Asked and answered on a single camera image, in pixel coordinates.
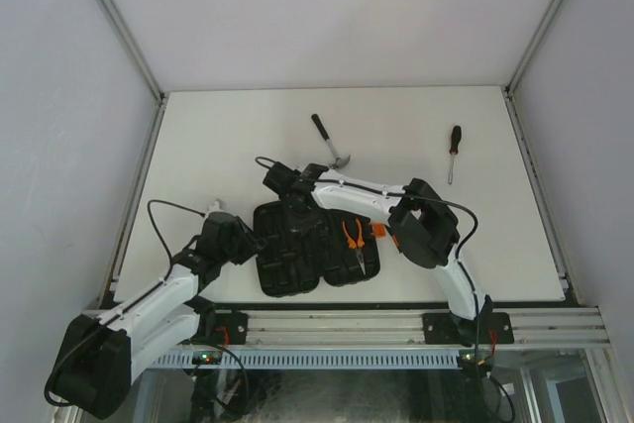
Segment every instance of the hammer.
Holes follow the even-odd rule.
[[[348,164],[348,162],[350,162],[350,154],[348,154],[346,158],[341,159],[339,157],[339,153],[337,152],[337,150],[333,146],[332,141],[330,140],[330,136],[328,136],[328,133],[326,132],[326,128],[324,128],[324,125],[321,124],[321,119],[319,119],[319,116],[316,114],[313,114],[310,117],[310,119],[312,119],[313,123],[315,123],[315,126],[317,126],[317,129],[319,130],[321,137],[324,138],[324,141],[326,141],[326,144],[330,148],[330,152],[333,153],[333,156],[335,157],[335,161],[329,164],[330,168],[345,167]]]

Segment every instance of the red wire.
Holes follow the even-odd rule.
[[[227,330],[227,328],[225,326],[220,326],[216,328],[217,331],[221,331],[224,336],[225,336],[225,340],[223,341],[223,347],[227,347],[229,345],[229,331]]]
[[[495,346],[497,346],[497,332],[489,329],[488,336],[491,338],[491,354],[489,357],[493,357],[495,355]]]

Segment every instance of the hammer head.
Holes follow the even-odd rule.
[[[330,168],[344,168],[350,162],[350,154],[345,158],[336,158],[334,162],[330,163]]]

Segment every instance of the black tool holder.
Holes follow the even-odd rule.
[[[354,250],[348,246],[343,223],[351,237],[358,236],[356,218],[362,224],[365,246],[364,275]],[[268,245],[257,256],[263,292],[281,297],[310,292],[321,277],[332,286],[354,284],[375,277],[380,264],[370,220],[339,210],[324,210],[321,223],[302,233],[291,232],[288,214],[281,202],[261,205],[254,212],[254,232]]]

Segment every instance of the screwdriver shaft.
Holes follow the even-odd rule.
[[[447,177],[447,182],[451,185],[454,181],[454,159],[456,158],[455,154],[451,154],[451,162],[449,162],[449,177]]]

